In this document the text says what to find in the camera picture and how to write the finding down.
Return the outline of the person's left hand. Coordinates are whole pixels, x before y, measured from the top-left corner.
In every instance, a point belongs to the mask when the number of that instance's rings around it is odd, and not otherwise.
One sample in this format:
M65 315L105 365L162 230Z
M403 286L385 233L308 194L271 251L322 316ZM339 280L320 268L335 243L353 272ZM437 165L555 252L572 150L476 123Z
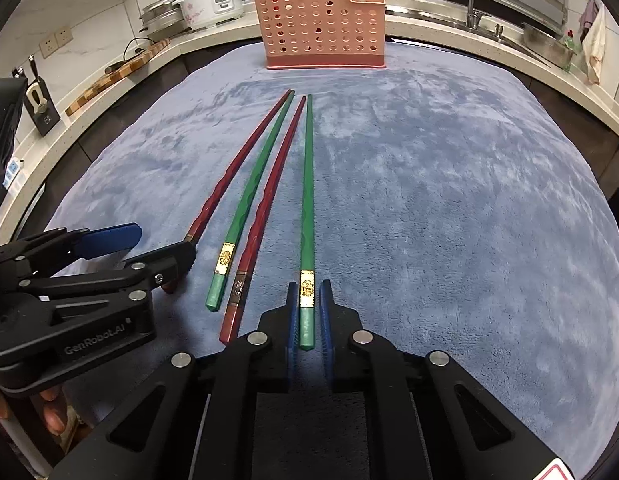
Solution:
M67 427L67 404L61 386L55 386L39 393L42 399L41 414L50 434L60 436ZM11 410L0 391L0 420L10 417Z

